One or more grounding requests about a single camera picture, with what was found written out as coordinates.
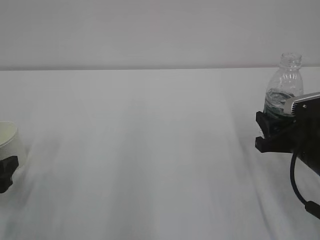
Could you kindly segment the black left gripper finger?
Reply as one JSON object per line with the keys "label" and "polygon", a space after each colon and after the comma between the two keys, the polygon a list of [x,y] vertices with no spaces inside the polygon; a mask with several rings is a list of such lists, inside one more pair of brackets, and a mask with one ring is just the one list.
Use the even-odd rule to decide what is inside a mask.
{"label": "black left gripper finger", "polygon": [[13,184],[13,174],[19,166],[17,156],[10,156],[0,161],[0,193],[5,193]]}

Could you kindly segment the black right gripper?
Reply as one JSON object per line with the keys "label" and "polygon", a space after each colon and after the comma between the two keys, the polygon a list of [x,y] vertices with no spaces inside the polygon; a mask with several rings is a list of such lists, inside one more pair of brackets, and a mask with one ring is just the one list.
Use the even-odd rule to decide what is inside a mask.
{"label": "black right gripper", "polygon": [[[261,153],[293,153],[317,175],[320,174],[320,99],[299,106],[292,116],[274,116],[257,111],[255,120],[261,136],[255,148]],[[293,124],[291,131],[282,131]]]}

